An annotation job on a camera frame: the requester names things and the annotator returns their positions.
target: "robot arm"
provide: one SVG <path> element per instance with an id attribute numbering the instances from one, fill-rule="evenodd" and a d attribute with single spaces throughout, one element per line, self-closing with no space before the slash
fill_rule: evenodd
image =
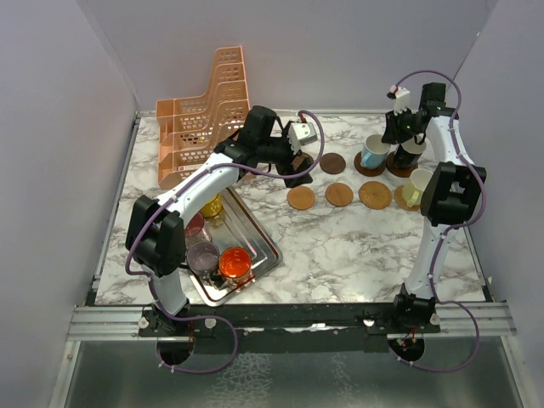
<path id="1" fill-rule="evenodd" d="M 431 270 L 436 283 L 442 275 L 445 256 L 456 235 L 456 229 L 449 227 L 463 224 L 472 217 L 480 188 L 467 167 L 467 163 L 473 165 L 473 161 L 461 140 L 458 116 L 453 120 L 455 139 L 450 132 L 454 110 L 445 105 L 445 84 L 433 82 L 424 85 L 419 110 L 414 113 L 409 108 L 410 93 L 406 89 L 392 87 L 388 97 L 395 99 L 395 106 L 386 114 L 387 124 L 382 142 L 404 143 L 423 134 L 424 138 L 429 139 L 439 162 L 422 195 L 421 212 L 425 220 L 416 262 L 395 299 L 395 308 L 400 315 L 428 321 L 436 301 L 434 290 L 430 287 Z M 485 181 L 485 169 L 474 169 Z"/>
<path id="2" fill-rule="evenodd" d="M 307 158 L 297 169 L 292 162 L 302 154 L 302 145 L 317 140 L 313 125 L 289 122 L 280 137 L 272 137 L 277 119 L 274 111 L 254 106 L 240 132 L 219 143 L 190 177 L 155 200 L 143 195 L 134 203 L 125 242 L 129 250 L 151 216 L 172 201 L 145 231 L 134 250 L 134 259 L 153 280 L 154 298 L 159 299 L 171 315 L 176 315 L 187 304 L 179 276 L 174 272 L 185 260 L 184 226 L 196 213 L 217 193 L 244 177 L 248 168 L 255 168 L 259 163 L 274 164 L 282 175 L 297 174 L 310 167 Z M 287 187 L 311 182 L 308 174 L 285 180 Z"/>

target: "metal tray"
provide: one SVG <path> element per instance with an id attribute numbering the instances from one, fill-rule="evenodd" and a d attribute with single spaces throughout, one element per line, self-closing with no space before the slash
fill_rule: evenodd
<path id="1" fill-rule="evenodd" d="M 242 247 L 252 256 L 253 279 L 242 286 L 224 283 L 216 287 L 191 271 L 190 279 L 208 306 L 219 306 L 236 293 L 246 290 L 281 263 L 280 248 L 272 241 L 249 208 L 230 188 L 221 192 L 223 209 L 214 218 L 206 218 L 212 242 L 223 252 L 227 248 Z"/>

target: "gray wall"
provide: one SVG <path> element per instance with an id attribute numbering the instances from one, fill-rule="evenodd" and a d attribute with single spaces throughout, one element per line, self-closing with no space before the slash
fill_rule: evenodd
<path id="1" fill-rule="evenodd" d="M 73 0 L 0 14 L 0 406 L 46 406 L 135 105 Z"/>
<path id="2" fill-rule="evenodd" d="M 239 43 L 254 105 L 389 109 L 405 73 L 456 73 L 495 0 L 84 2 L 143 109 L 203 94 L 214 50 Z"/>
<path id="3" fill-rule="evenodd" d="M 457 80 L 463 140 L 489 174 L 475 245 L 496 299 L 512 309 L 544 404 L 543 20 L 542 1 L 501 0 Z"/>

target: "white marble countertop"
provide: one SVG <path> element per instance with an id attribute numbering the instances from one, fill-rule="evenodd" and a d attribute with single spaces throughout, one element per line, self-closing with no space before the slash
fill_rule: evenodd
<path id="1" fill-rule="evenodd" d="M 284 123 L 289 119 L 294 117 L 282 117 Z M 259 177 L 235 187 L 282 250 L 284 261 L 230 303 L 388 302 L 411 271 L 422 237 L 422 215 L 401 209 L 394 200 L 385 210 L 371 210 L 357 194 L 359 187 L 371 179 L 385 183 L 391 190 L 405 182 L 387 170 L 381 176 L 367 178 L 354 169 L 354 156 L 365 137 L 383 133 L 383 115 L 332 116 L 321 120 L 326 132 L 325 153 L 342 155 L 347 166 L 338 175 L 326 174 L 319 166 L 312 172 L 314 182 L 309 187 L 315 193 L 316 203 L 310 210 L 292 209 L 280 180 Z M 316 157 L 318 149 L 319 144 L 314 143 L 304 151 Z M 111 233 L 96 297 L 98 305 L 151 301 L 146 280 L 124 272 L 128 253 L 124 242 L 133 202 L 143 194 L 155 197 L 160 192 L 157 151 L 158 125 L 154 118 L 144 117 Z M 430 146 L 420 167 L 434 168 Z M 352 188 L 354 201 L 349 206 L 335 208 L 326 200 L 325 189 L 333 182 Z M 190 301 L 203 303 L 189 277 L 185 272 L 180 274 Z M 465 233 L 460 231 L 445 260 L 439 296 L 444 300 L 482 301 L 485 297 L 481 282 Z"/>

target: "dark brown coaster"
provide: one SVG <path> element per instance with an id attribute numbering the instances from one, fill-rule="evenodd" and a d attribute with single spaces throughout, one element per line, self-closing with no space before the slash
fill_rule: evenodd
<path id="1" fill-rule="evenodd" d="M 295 168 L 295 170 L 298 169 L 298 166 L 300 166 L 303 163 L 303 160 L 308 158 L 309 164 L 312 164 L 314 162 L 314 158 L 310 156 L 308 153 L 303 153 L 300 156 L 295 157 L 295 160 L 292 161 L 292 166 Z"/>
<path id="2" fill-rule="evenodd" d="M 394 200 L 399 205 L 400 208 L 406 211 L 419 211 L 421 206 L 408 207 L 404 198 L 402 198 L 402 188 L 404 185 L 397 187 L 397 190 L 394 191 Z"/>
<path id="3" fill-rule="evenodd" d="M 287 202 L 297 210 L 308 210 L 315 203 L 314 192 L 304 185 L 299 185 L 287 193 Z"/>
<path id="4" fill-rule="evenodd" d="M 329 174 L 339 174 L 346 168 L 346 161 L 337 153 L 327 153 L 320 160 L 321 170 Z"/>
<path id="5" fill-rule="evenodd" d="M 326 188 L 325 197 L 334 207 L 346 207 L 354 199 L 354 192 L 344 183 L 333 183 Z"/>
<path id="6" fill-rule="evenodd" d="M 382 164 L 380 164 L 379 167 L 376 168 L 366 168 L 361 166 L 360 164 L 360 152 L 357 153 L 354 159 L 354 166 L 355 170 L 357 170 L 359 173 L 361 173 L 363 176 L 367 177 L 376 177 L 382 174 L 385 171 L 385 161 L 383 161 Z"/>
<path id="7" fill-rule="evenodd" d="M 397 177 L 401 177 L 403 179 L 410 177 L 411 172 L 417 169 L 417 163 L 414 164 L 410 168 L 395 167 L 394 166 L 394 152 L 389 153 L 389 156 L 385 162 L 387 163 L 388 170 L 391 172 L 391 174 Z"/>
<path id="8" fill-rule="evenodd" d="M 383 210 L 389 207 L 393 200 L 388 186 L 378 181 L 369 181 L 361 185 L 359 198 L 363 204 L 373 210 Z"/>

